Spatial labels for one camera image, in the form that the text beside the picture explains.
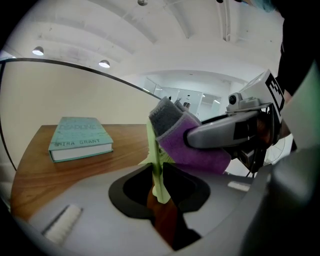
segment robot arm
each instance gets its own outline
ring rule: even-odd
[[[226,114],[202,122],[188,131],[186,143],[196,149],[224,148],[252,173],[263,165],[266,149],[278,142],[285,99],[270,70],[260,74],[241,91],[229,96]],[[266,117],[270,140],[261,143],[257,123]]]

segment book cover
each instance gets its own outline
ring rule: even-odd
[[[62,117],[51,139],[49,153],[51,156],[52,151],[112,143],[112,138],[96,118]]]

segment white wall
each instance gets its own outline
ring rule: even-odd
[[[229,105],[229,94],[221,97],[219,115],[224,115],[227,111],[227,106]]]
[[[242,83],[239,83],[239,82],[231,82],[229,95],[239,92],[243,87],[245,87],[245,84],[242,84]]]
[[[212,104],[202,102],[198,109],[198,119],[200,121],[207,120],[213,117]]]
[[[144,75],[144,77],[150,79],[152,82],[154,82],[157,85],[162,86],[162,84],[163,84],[163,79],[158,74],[147,74],[147,75]]]
[[[5,65],[0,116],[8,151],[18,164],[41,125],[56,125],[61,117],[95,117],[102,124],[145,124],[158,102],[141,90],[93,72],[15,61]]]
[[[11,197],[11,188],[16,175],[6,153],[4,144],[0,140],[0,198],[9,206]]]
[[[178,94],[179,94],[179,89],[177,88],[162,87],[162,91],[160,92],[160,98],[161,99],[163,97],[169,98],[171,96],[171,100],[175,102],[178,98]]]
[[[145,77],[139,74],[125,75],[120,77],[120,79],[127,81],[128,83],[131,83],[140,88],[143,88],[145,83]]]

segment ceiling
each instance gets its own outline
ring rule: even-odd
[[[118,77],[196,70],[244,81],[277,70],[283,19],[234,0],[43,0],[4,50],[74,63]],[[32,54],[42,46],[44,56]],[[108,60],[111,68],[98,65]]]
[[[214,72],[207,72],[207,71],[199,71],[199,70],[162,70],[158,72],[150,72],[150,73],[143,73],[143,75],[149,77],[151,80],[153,80],[153,76],[160,77],[161,81],[169,80],[169,79],[175,79],[175,80],[196,80],[198,77],[202,79],[213,79],[213,80],[219,80],[220,82],[236,82],[239,84],[245,84],[247,81],[220,74],[220,73],[214,73]]]

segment person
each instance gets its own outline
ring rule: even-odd
[[[294,93],[303,82],[314,60],[319,58],[317,40],[312,36],[317,31],[318,15],[316,7],[311,2],[284,0],[235,0],[245,2],[250,6],[265,12],[277,11],[284,18],[282,26],[281,58],[278,74],[275,78],[279,84],[285,104],[290,101]],[[258,130],[262,130],[262,139],[268,140],[268,129],[262,122],[258,123]],[[281,137],[290,134],[286,123],[282,122]],[[291,150],[295,150],[293,141]]]

